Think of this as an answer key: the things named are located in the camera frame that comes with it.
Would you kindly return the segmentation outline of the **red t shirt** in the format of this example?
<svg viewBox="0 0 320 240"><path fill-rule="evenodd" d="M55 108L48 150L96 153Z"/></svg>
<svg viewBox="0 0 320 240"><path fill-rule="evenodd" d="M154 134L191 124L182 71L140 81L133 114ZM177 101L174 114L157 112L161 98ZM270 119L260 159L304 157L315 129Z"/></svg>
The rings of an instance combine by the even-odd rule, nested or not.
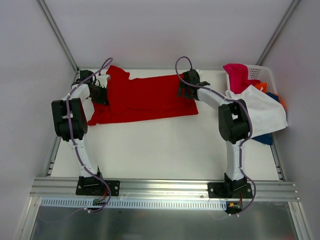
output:
<svg viewBox="0 0 320 240"><path fill-rule="evenodd" d="M89 126L130 123L197 115L193 99L178 96L183 75L130 79L130 73L110 66L106 72L108 104L93 103Z"/></svg>

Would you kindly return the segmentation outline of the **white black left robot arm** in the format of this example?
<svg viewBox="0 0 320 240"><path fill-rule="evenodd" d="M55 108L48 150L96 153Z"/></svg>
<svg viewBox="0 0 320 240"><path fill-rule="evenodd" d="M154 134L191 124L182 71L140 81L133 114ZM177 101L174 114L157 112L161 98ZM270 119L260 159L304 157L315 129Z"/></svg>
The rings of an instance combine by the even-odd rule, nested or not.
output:
<svg viewBox="0 0 320 240"><path fill-rule="evenodd" d="M79 166L76 194L78 196L106 197L107 184L96 160L89 151L86 134L88 121L83 103L91 99L96 104L108 105L107 88L101 86L96 75L90 70L81 70L69 93L51 103L54 129L71 148Z"/></svg>

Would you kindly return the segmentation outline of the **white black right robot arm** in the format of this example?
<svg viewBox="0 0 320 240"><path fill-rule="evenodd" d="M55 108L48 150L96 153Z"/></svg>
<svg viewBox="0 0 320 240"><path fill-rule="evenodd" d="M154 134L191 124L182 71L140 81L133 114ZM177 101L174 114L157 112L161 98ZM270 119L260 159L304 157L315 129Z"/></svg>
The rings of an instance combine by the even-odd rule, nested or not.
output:
<svg viewBox="0 0 320 240"><path fill-rule="evenodd" d="M245 142L251 136L251 122L246 103L232 100L201 81L200 71L190 69L178 76L180 79L179 97L206 103L218 113L218 130L226 143L227 168L224 181L212 183L209 194L220 198L241 198L245 195L248 178L244 174L243 159Z"/></svg>

